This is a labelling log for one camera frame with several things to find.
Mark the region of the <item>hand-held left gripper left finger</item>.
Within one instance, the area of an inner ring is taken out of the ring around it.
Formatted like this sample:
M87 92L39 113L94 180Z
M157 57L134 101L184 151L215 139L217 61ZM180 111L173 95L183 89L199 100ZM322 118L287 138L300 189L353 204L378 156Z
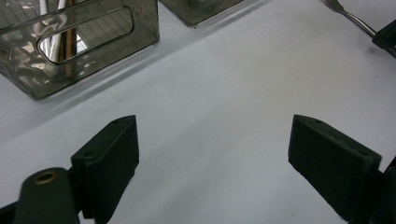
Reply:
M85 218L107 224L139 163L136 117L110 121L71 157L72 188Z

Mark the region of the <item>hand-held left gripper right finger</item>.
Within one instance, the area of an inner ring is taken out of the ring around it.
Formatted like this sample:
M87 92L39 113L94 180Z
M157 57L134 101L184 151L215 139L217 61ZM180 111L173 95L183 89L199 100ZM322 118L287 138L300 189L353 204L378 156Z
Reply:
M288 158L342 219L369 220L378 153L321 120L295 115Z

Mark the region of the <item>brown wooden chopstick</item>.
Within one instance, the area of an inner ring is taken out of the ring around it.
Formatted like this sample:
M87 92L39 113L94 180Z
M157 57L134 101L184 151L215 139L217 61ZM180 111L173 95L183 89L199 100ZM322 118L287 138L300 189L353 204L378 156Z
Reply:
M67 0L69 7L73 6L76 0ZM65 47L65 58L69 59L77 54L77 31L75 28L69 29L66 32L66 47Z
M65 47L66 47L66 32L67 31L65 31L65 32L63 32L62 33L62 37L61 37L61 46L60 46L60 51L59 51L59 57L58 57L58 60L61 62L61 61L64 61L64 60L67 60L66 58L65 58Z

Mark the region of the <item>white chopstick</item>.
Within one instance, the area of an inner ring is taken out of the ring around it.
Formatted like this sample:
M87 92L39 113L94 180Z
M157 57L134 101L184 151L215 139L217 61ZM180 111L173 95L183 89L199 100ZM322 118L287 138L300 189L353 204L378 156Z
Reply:
M59 2L58 2L59 9L65 8L65 5L66 5L66 0L59 0ZM61 37L62 37L61 34L56 34L51 38L49 59L53 62L58 61Z
M41 15L45 15L48 13L47 1L39 0L39 11ZM56 37L49 37L42 41L41 45L45 54L49 57L49 59L53 62L56 61Z

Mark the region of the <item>smoky clear plastic bin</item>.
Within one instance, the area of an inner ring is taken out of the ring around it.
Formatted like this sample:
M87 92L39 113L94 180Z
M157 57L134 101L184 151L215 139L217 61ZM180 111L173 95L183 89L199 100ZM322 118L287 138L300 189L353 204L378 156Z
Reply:
M0 0L0 74L40 100L145 49L160 39L157 0ZM75 28L77 54L53 62L41 45Z
M194 26L244 0L159 0L186 25Z

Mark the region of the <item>steel fork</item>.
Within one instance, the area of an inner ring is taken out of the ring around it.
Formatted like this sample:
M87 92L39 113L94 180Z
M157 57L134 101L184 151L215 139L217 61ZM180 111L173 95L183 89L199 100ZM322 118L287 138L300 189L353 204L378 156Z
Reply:
M374 37L376 34L376 31L369 26L366 22L358 18L357 16L347 12L344 7L340 4L338 0L323 0L324 4L333 12L339 13L349 20L351 20L353 23L355 23L357 26L359 26L367 35L370 37Z

